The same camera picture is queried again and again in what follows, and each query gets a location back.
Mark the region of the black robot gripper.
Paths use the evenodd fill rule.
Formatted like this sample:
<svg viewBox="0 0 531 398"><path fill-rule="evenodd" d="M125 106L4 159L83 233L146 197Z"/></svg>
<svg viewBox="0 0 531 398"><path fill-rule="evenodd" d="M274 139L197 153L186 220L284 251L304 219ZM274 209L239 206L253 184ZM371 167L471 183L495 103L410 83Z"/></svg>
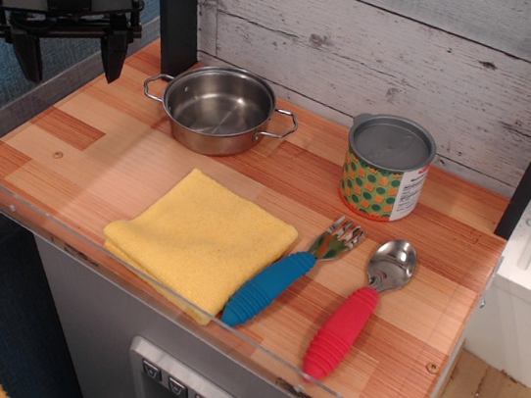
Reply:
<svg viewBox="0 0 531 398"><path fill-rule="evenodd" d="M101 40L108 83L120 78L127 45L141 37L142 0L0 0L0 38L12 43L24 77L42 81L40 38Z"/></svg>

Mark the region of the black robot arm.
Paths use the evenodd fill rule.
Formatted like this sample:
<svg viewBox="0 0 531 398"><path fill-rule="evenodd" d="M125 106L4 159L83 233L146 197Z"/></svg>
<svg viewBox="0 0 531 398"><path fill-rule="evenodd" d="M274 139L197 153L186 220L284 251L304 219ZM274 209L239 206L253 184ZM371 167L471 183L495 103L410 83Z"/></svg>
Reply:
<svg viewBox="0 0 531 398"><path fill-rule="evenodd" d="M13 46L24 77L42 81L42 38L101 43L106 81L120 78L127 47L141 37L142 0L0 0L0 38Z"/></svg>

